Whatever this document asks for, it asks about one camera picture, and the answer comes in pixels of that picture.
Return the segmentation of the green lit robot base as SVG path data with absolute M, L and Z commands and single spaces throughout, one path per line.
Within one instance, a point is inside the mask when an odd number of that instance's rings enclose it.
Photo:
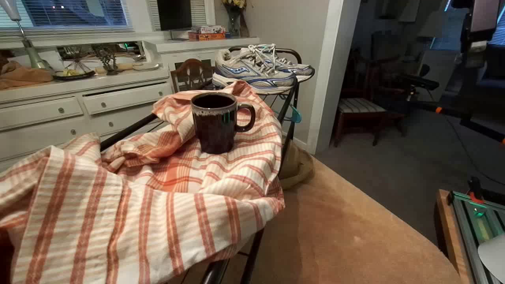
M 449 190 L 448 206 L 454 212 L 463 260 L 473 284 L 505 284 L 505 205 L 503 195 L 470 176 L 465 192 Z

